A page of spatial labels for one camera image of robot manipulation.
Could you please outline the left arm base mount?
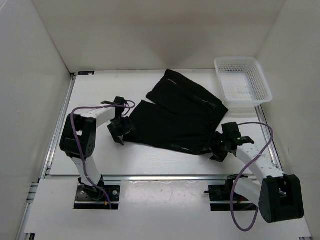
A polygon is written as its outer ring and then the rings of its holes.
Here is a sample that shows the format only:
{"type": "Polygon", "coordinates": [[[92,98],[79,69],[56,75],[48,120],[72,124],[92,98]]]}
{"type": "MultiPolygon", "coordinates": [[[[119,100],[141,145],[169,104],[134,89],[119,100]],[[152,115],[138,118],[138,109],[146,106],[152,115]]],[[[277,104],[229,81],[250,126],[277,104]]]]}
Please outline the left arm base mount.
{"type": "Polygon", "coordinates": [[[106,185],[102,180],[98,186],[104,188],[108,198],[100,189],[84,185],[79,177],[73,208],[76,210],[118,210],[121,186],[106,185]]]}

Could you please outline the aluminium right rail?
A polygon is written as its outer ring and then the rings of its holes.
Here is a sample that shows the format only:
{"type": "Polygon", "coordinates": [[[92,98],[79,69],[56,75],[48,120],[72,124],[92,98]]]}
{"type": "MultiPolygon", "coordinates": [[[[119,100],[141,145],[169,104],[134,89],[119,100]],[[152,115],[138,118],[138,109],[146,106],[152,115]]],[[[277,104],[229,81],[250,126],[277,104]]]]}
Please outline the aluminium right rail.
{"type": "MultiPolygon", "coordinates": [[[[265,117],[262,106],[260,105],[260,106],[255,107],[255,111],[256,111],[256,115],[257,115],[259,122],[267,125],[268,122],[265,117]]],[[[267,126],[264,126],[264,125],[261,127],[261,130],[262,130],[265,141],[268,142],[268,140],[271,137],[271,130],[267,126]]],[[[272,163],[278,169],[283,170],[283,166],[282,166],[281,160],[279,158],[279,154],[277,152],[277,148],[275,146],[274,140],[271,141],[271,143],[268,145],[267,149],[268,149],[267,151],[271,157],[272,163]]]]}

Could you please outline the aluminium rail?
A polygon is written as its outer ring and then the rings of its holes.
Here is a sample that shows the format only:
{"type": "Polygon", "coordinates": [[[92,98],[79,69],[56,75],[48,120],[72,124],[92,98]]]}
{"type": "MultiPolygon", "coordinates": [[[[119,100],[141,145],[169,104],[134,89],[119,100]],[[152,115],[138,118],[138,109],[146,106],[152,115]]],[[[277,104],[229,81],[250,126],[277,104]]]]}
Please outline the aluminium rail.
{"type": "MultiPolygon", "coordinates": [[[[256,115],[257,115],[259,122],[267,125],[268,122],[265,117],[262,106],[260,105],[260,106],[255,107],[255,111],[256,111],[256,115]]],[[[268,140],[271,137],[271,130],[267,126],[264,126],[264,125],[261,127],[261,130],[262,130],[265,141],[268,142],[268,140]]],[[[282,166],[281,160],[279,158],[279,154],[277,152],[277,148],[275,146],[274,140],[271,141],[271,143],[268,145],[267,149],[268,149],[267,151],[271,157],[272,163],[278,169],[283,170],[283,166],[282,166]]]]}
{"type": "MultiPolygon", "coordinates": [[[[102,175],[104,181],[223,181],[229,174],[202,175],[102,175]]],[[[50,175],[46,174],[40,180],[77,180],[78,175],[50,175]]]]}
{"type": "Polygon", "coordinates": [[[60,133],[63,127],[64,117],[68,109],[68,105],[71,99],[71,95],[72,95],[72,91],[75,85],[77,75],[78,75],[77,73],[70,74],[70,81],[68,83],[68,88],[63,98],[62,106],[60,108],[59,116],[50,140],[48,151],[43,160],[42,169],[40,170],[40,173],[38,174],[35,182],[32,182],[30,184],[30,188],[27,194],[25,209],[24,209],[24,212],[20,221],[20,225],[15,237],[16,240],[33,240],[35,238],[35,235],[36,235],[35,233],[24,233],[26,222],[27,222],[27,216],[31,210],[31,204],[33,203],[34,198],[36,196],[36,192],[37,192],[40,180],[44,180],[46,178],[46,176],[48,175],[47,172],[52,167],[53,158],[56,152],[56,148],[58,146],[60,133]]]}

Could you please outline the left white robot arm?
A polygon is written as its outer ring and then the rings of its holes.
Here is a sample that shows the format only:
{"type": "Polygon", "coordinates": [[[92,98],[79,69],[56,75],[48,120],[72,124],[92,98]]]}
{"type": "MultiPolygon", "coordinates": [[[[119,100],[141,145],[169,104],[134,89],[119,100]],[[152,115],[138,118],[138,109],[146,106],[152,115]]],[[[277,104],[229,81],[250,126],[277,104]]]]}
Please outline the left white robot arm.
{"type": "Polygon", "coordinates": [[[124,111],[135,106],[132,100],[117,96],[113,101],[103,101],[99,106],[76,107],[65,120],[60,150],[76,165],[79,184],[93,200],[100,200],[105,194],[103,177],[93,158],[97,129],[109,123],[107,129],[113,141],[123,145],[123,137],[135,129],[124,111]]]}

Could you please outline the black shorts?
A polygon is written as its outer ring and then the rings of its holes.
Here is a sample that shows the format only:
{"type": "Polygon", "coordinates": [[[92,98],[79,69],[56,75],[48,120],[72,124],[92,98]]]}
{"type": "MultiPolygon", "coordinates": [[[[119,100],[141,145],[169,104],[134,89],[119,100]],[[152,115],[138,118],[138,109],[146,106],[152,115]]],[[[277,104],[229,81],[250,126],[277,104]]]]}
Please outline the black shorts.
{"type": "Polygon", "coordinates": [[[164,76],[130,114],[134,130],[123,140],[191,155],[211,152],[229,111],[220,99],[184,75],[164,76]]]}

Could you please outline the aluminium front rail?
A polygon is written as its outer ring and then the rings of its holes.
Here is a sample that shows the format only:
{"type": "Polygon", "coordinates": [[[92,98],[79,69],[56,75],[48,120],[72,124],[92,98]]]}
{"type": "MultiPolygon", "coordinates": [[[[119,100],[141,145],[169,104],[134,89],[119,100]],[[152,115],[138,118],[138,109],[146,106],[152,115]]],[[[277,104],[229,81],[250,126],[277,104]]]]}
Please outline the aluminium front rail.
{"type": "MultiPolygon", "coordinates": [[[[104,181],[223,181],[229,174],[202,175],[102,175],[104,181]]],[[[78,175],[50,175],[46,174],[40,180],[77,180],[78,175]]]]}

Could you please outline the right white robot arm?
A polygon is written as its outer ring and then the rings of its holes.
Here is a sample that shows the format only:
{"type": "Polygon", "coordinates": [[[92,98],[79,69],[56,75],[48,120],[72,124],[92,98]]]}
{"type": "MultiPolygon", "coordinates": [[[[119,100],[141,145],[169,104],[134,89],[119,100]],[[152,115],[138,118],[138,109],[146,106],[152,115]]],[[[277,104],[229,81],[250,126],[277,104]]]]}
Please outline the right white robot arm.
{"type": "Polygon", "coordinates": [[[273,139],[259,150],[252,138],[241,134],[240,124],[229,122],[221,127],[222,132],[215,134],[211,159],[221,163],[233,154],[244,163],[240,173],[225,181],[231,216],[235,217],[234,201],[241,196],[255,205],[257,214],[267,223],[301,219],[305,212],[299,178],[284,173],[264,156],[273,139]]]}

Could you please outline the aluminium left rail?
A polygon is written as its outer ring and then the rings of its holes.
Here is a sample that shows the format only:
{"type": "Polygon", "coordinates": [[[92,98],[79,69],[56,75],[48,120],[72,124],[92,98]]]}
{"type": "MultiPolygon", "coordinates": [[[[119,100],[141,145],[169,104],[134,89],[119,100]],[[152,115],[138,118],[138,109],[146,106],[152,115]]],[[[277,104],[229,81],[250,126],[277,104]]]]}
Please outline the aluminium left rail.
{"type": "Polygon", "coordinates": [[[50,140],[48,151],[43,160],[42,169],[40,170],[40,173],[38,174],[35,182],[32,182],[30,184],[30,188],[27,194],[25,209],[24,209],[24,212],[20,221],[20,225],[15,237],[16,240],[33,240],[35,238],[35,235],[36,235],[35,233],[24,233],[26,222],[27,222],[27,216],[31,210],[31,204],[33,203],[34,198],[36,196],[36,192],[37,192],[40,180],[44,180],[46,178],[46,176],[48,175],[47,172],[52,167],[53,158],[56,152],[56,148],[58,146],[60,133],[63,127],[64,117],[68,109],[68,105],[71,99],[71,95],[72,95],[72,91],[75,85],[77,75],[78,75],[77,73],[70,74],[70,81],[68,83],[68,88],[63,98],[62,106],[60,108],[59,116],[50,140]]]}

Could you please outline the white plastic mesh basket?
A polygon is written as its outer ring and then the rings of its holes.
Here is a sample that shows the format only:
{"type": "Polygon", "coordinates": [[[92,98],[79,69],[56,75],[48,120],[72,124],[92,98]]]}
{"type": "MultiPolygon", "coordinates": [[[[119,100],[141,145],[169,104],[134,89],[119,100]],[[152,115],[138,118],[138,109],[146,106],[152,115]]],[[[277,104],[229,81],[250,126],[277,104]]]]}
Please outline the white plastic mesh basket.
{"type": "Polygon", "coordinates": [[[218,57],[214,67],[229,110],[251,109],[272,101],[270,87],[255,58],[218,57]]]}

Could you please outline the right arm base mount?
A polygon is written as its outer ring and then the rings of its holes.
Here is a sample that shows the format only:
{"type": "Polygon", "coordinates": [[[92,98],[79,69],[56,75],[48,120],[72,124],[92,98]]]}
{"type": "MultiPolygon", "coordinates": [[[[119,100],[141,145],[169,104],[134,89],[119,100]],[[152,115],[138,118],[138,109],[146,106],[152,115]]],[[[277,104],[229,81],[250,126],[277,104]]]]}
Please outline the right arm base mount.
{"type": "MultiPolygon", "coordinates": [[[[229,212],[231,210],[230,194],[236,176],[236,174],[228,176],[223,184],[211,184],[208,186],[208,190],[203,192],[209,196],[211,212],[229,212]]],[[[255,211],[257,209],[247,198],[237,193],[233,194],[232,201],[235,212],[255,211]]]]}

